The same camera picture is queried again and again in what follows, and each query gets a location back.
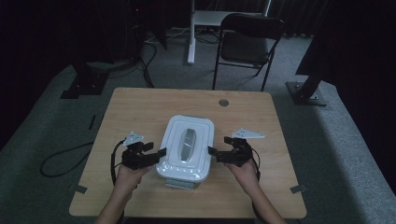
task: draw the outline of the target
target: wire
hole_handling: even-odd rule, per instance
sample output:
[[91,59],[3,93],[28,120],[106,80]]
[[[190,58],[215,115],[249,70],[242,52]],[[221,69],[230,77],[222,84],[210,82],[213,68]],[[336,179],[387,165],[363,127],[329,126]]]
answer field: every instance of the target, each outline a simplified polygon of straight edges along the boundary
[[74,165],[72,168],[66,170],[65,172],[62,172],[62,173],[59,173],[59,174],[56,174],[56,175],[49,175],[49,174],[46,174],[46,173],[44,172],[44,166],[46,165],[47,161],[49,161],[51,158],[53,158],[53,157],[55,157],[55,156],[57,156],[57,155],[61,155],[61,154],[64,154],[64,153],[66,153],[66,152],[73,151],[73,150],[76,150],[76,149],[78,149],[78,148],[85,147],[85,146],[89,146],[89,145],[92,145],[92,144],[93,144],[93,142],[86,143],[86,144],[83,144],[83,145],[81,145],[81,146],[71,147],[71,148],[68,148],[68,149],[65,149],[65,150],[62,150],[62,151],[59,151],[59,152],[56,152],[56,153],[53,153],[53,154],[49,155],[46,159],[44,159],[44,160],[41,162],[41,165],[40,165],[40,174],[42,174],[42,175],[45,176],[45,177],[59,177],[59,176],[62,176],[62,175],[69,174],[69,173],[72,172],[74,169],[76,169],[76,168],[77,168],[77,167],[78,167],[78,166],[90,155],[91,150],[89,150],[89,151],[84,155],[84,157],[83,157],[76,165]]

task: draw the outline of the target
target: wooden table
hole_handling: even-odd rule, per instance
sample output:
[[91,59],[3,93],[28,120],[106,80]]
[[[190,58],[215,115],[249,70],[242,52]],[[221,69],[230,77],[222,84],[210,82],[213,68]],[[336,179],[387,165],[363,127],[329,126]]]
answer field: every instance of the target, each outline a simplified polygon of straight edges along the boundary
[[[219,100],[229,102],[221,106]],[[156,152],[163,140],[169,119],[174,115],[211,119],[215,124],[214,147],[230,150],[223,136],[245,128],[265,134],[249,139],[261,157],[261,186],[284,218],[306,215],[290,155],[276,115],[272,97],[260,91],[192,91],[118,88],[114,91],[100,130],[92,147],[79,185],[70,205],[73,216],[97,216],[113,189],[110,154],[130,131],[154,142]],[[125,149],[120,146],[116,164]],[[172,189],[155,169],[148,172],[125,208],[127,217],[227,217],[254,218],[251,200],[242,191],[232,173],[212,159],[208,178],[196,189]]]

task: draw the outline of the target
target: white plastic container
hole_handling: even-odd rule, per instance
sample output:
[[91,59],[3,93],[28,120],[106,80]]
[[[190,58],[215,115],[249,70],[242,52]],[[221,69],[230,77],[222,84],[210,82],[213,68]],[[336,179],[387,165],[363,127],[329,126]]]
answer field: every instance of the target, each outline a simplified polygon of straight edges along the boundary
[[204,181],[210,169],[215,126],[210,119],[176,115],[168,123],[161,148],[166,156],[156,165],[157,172],[174,188],[193,189]]

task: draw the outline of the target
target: black metal base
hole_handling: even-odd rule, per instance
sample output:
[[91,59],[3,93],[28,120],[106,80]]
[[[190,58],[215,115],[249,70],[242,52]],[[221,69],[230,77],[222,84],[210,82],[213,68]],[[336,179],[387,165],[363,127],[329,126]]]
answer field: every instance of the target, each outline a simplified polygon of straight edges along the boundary
[[298,91],[304,85],[303,82],[287,82],[286,85],[288,86],[290,95],[296,105],[327,105],[319,90],[315,90],[314,94],[312,94],[308,99],[300,97]]
[[90,84],[81,85],[76,77],[68,91],[62,93],[61,99],[77,99],[80,95],[100,95],[106,85],[109,73],[95,74]]

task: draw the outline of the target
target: person's right arm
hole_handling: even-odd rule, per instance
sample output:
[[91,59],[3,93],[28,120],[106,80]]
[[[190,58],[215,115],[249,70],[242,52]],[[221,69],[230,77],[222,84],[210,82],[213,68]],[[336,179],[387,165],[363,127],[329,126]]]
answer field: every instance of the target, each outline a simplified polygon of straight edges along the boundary
[[256,168],[252,160],[247,161],[241,167],[234,164],[226,164],[241,185],[244,192],[253,201],[260,216],[270,224],[287,223],[285,219],[276,211],[260,187],[256,176]]

